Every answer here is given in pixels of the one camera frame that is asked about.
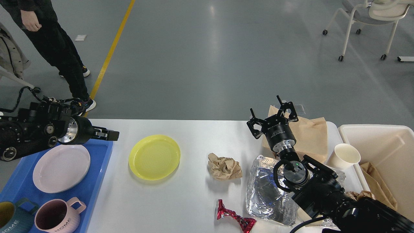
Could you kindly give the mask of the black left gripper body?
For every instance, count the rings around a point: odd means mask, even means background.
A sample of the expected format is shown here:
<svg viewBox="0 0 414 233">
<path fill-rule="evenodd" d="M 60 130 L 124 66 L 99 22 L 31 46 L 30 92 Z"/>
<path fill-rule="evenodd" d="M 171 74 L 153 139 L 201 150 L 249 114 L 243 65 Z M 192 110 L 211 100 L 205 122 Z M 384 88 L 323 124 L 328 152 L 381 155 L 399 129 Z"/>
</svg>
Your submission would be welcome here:
<svg viewBox="0 0 414 233">
<path fill-rule="evenodd" d="M 72 117 L 69 120 L 67 131 L 58 142 L 63 145 L 81 145 L 94 136 L 94 127 L 91 122 L 82 116 Z"/>
</svg>

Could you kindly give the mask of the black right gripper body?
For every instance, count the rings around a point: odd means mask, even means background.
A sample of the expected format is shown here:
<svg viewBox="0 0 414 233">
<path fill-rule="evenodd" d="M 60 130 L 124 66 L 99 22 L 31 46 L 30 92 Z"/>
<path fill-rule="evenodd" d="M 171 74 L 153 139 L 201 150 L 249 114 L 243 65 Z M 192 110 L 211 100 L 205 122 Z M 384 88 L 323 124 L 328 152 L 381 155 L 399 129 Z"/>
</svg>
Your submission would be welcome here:
<svg viewBox="0 0 414 233">
<path fill-rule="evenodd" d="M 282 152 L 293 149 L 296 139 L 289 127 L 289 119 L 282 115 L 272 115 L 266 118 L 262 132 L 265 135 L 269 148 L 273 152 Z"/>
</svg>

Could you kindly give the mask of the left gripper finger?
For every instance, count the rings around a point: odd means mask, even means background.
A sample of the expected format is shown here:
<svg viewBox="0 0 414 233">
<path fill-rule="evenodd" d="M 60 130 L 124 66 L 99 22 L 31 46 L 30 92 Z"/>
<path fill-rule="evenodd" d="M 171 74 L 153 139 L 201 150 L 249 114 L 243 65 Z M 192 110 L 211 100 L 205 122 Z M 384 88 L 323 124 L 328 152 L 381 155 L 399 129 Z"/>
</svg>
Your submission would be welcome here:
<svg viewBox="0 0 414 233">
<path fill-rule="evenodd" d="M 94 127 L 94 139 L 105 141 L 117 141 L 119 138 L 119 134 L 119 131 L 112 131 L 103 127 Z"/>
</svg>

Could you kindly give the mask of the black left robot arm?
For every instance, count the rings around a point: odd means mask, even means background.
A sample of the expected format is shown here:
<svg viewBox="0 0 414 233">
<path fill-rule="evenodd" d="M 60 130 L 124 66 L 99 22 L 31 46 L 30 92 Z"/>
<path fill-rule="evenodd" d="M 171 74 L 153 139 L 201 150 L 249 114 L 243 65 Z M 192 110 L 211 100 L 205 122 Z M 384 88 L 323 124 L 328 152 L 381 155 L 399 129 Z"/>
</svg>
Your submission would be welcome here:
<svg viewBox="0 0 414 233">
<path fill-rule="evenodd" d="M 0 155 L 13 161 L 63 145 L 81 145 L 89 139 L 117 141 L 118 131 L 92 126 L 83 116 L 81 99 L 38 98 L 15 117 L 1 116 Z"/>
</svg>

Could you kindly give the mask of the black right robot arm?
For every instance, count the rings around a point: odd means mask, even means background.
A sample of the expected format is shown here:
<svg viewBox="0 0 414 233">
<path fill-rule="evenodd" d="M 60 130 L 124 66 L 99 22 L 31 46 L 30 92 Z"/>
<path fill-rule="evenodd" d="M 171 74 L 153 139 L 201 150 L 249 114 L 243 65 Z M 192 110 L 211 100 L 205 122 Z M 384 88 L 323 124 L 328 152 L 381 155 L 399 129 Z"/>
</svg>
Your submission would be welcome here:
<svg viewBox="0 0 414 233">
<path fill-rule="evenodd" d="M 279 157 L 272 170 L 275 186 L 293 192 L 292 199 L 311 218 L 291 230 L 317 221 L 331 219 L 339 233 L 412 233 L 413 222 L 385 204 L 369 197 L 353 200 L 337 181 L 338 175 L 309 155 L 301 160 L 289 127 L 298 121 L 292 102 L 282 102 L 275 115 L 256 118 L 252 109 L 247 126 L 256 138 L 265 135 L 271 151 Z"/>
</svg>

